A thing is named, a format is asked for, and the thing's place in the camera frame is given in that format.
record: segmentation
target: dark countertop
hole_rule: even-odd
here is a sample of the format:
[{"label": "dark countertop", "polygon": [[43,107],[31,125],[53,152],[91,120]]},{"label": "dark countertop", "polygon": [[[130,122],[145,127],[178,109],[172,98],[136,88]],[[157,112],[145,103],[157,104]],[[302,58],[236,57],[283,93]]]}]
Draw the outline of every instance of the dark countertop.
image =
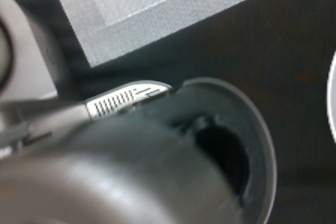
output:
[{"label": "dark countertop", "polygon": [[91,69],[59,0],[20,0],[62,43],[83,98],[130,81],[179,85],[211,76],[250,95],[278,156],[271,224],[334,224],[336,145],[326,92],[336,50],[335,0],[248,0],[116,61]]}]

